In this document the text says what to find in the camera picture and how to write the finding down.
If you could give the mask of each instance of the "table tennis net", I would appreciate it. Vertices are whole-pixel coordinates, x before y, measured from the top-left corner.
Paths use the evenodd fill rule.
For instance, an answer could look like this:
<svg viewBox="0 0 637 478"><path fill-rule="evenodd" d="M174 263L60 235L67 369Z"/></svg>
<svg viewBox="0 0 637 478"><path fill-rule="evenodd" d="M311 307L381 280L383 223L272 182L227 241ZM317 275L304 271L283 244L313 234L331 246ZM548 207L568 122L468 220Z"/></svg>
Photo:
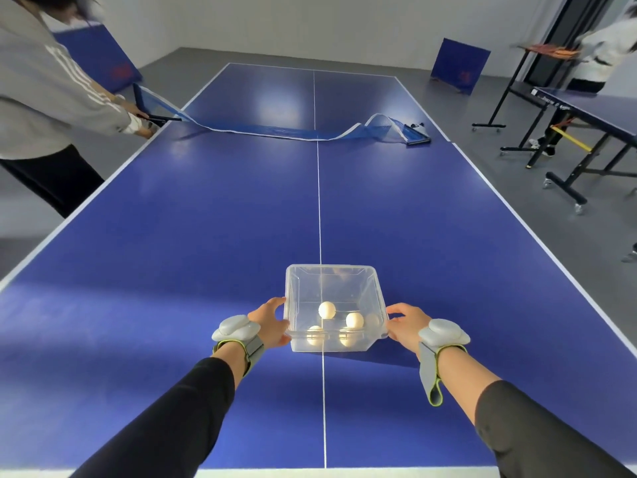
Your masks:
<svg viewBox="0 0 637 478"><path fill-rule="evenodd" d="M182 121L194 123L213 132L230 132L248 136L276 137L296 141L336 141L339 139L375 139L384 143L419 144L430 142L423 126L418 130L410 128L402 122L384 114L374 114L365 123L356 123L343 131L321 131L266 125L242 125L227 123L211 118L196 119L185 110L181 110L161 95L134 85L135 99L140 110L153 116L178 118Z"/></svg>

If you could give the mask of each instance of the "blue table surface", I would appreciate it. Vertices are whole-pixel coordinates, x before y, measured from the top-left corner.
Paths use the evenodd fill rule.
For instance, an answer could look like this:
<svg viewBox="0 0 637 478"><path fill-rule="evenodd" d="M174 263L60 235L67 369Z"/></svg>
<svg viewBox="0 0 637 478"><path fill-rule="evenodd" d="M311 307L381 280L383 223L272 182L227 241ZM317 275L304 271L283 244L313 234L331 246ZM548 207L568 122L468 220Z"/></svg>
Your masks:
<svg viewBox="0 0 637 478"><path fill-rule="evenodd" d="M322 130L379 112L433 142L168 125L0 294L0 469L78 466L210 353L221 320L320 261L374 266L388 304L457 321L476 358L637 462L635 356L396 79L230 64L188 112ZM323 467L322 364L269 351L203 467ZM327 466L494 465L395 342L325 354L324 373Z"/></svg>
<svg viewBox="0 0 637 478"><path fill-rule="evenodd" d="M536 89L564 105L616 127L629 136L637 136L637 99L556 88L536 87Z"/></svg>

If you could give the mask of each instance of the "black sleeve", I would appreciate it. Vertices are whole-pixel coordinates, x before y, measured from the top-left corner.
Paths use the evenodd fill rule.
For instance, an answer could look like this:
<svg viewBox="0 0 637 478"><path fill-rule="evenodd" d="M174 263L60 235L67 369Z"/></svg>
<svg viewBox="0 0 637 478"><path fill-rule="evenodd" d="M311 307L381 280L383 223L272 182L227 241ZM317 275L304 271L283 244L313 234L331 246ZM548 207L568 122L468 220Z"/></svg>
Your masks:
<svg viewBox="0 0 637 478"><path fill-rule="evenodd" d="M72 478L192 478L217 442L234 398L228 364L203 359Z"/></svg>
<svg viewBox="0 0 637 478"><path fill-rule="evenodd" d="M514 385L498 381L476 407L476 430L506 478L635 475Z"/></svg>

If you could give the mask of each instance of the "hand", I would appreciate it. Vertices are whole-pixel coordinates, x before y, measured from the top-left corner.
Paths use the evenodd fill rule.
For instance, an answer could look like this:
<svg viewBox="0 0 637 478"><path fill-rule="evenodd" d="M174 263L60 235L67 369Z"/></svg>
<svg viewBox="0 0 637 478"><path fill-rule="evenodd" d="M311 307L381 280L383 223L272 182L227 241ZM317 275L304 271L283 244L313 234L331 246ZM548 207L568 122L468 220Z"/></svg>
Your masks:
<svg viewBox="0 0 637 478"><path fill-rule="evenodd" d="M275 310L285 303L285 297L275 297L261 305L257 310L248 314L252 322L257 322L261 326L259 337L263 341L266 349L282 347L290 343L292 338L285 335L285 331L290 326L290 321L276 320Z"/></svg>
<svg viewBox="0 0 637 478"><path fill-rule="evenodd" d="M135 104L130 103L129 101L126 101L125 99L119 100L118 103L121 107L126 109L131 114L136 115L137 117L141 117L143 119L148 119L148 114L146 112L140 111Z"/></svg>
<svg viewBox="0 0 637 478"><path fill-rule="evenodd" d="M418 344L420 343L418 332L429 325L431 317L418 307L406 303L390 305L387 307L387 313L402 313L404 315L404 317L395 317L387 322L389 337L418 355Z"/></svg>
<svg viewBox="0 0 637 478"><path fill-rule="evenodd" d="M155 132L152 129L142 127L137 132L135 132L135 135L141 136L144 139L150 139L151 137L155 135Z"/></svg>

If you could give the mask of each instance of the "wrist device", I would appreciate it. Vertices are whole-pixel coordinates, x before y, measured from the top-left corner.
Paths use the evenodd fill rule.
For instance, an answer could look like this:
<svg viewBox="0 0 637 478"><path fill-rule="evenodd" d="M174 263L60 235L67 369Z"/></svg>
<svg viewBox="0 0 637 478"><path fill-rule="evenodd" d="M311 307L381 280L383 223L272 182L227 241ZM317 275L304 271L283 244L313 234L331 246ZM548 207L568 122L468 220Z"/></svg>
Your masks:
<svg viewBox="0 0 637 478"><path fill-rule="evenodd" d="M418 356L420 357L420 381L427 392L427 398L432 406L440 406L443 401L440 392L440 376L438 375L438 355L447 347L459 347L464 352L471 338L460 326L452 321L433 319L429 325L418 332L420 343Z"/></svg>
<svg viewBox="0 0 637 478"><path fill-rule="evenodd" d="M245 350L246 367L243 375L247 375L254 367L266 347L257 335L261 326L257 322L252 322L247 315L235 315L221 322L219 329L212 334L212 340L217 344L213 349L213 356L219 348L228 342L237 342Z"/></svg>

